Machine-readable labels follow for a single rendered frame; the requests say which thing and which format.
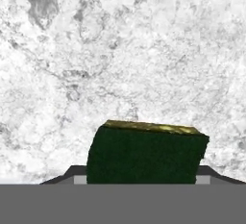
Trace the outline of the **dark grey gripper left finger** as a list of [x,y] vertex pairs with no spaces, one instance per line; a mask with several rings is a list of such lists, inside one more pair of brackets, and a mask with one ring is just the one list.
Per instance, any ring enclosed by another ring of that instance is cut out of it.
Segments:
[[44,185],[85,185],[86,184],[86,166],[71,165],[63,175],[43,182]]

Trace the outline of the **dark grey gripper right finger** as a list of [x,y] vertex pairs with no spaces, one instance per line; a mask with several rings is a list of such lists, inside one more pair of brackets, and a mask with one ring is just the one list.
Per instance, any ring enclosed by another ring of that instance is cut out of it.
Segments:
[[227,176],[220,175],[207,165],[200,165],[196,173],[197,185],[246,185],[246,182],[239,181]]

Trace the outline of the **green and yellow sponge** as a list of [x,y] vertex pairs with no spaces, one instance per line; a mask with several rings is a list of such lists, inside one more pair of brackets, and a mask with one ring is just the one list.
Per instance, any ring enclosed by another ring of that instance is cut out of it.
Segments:
[[194,184],[209,137],[193,127],[108,120],[89,148],[89,184]]

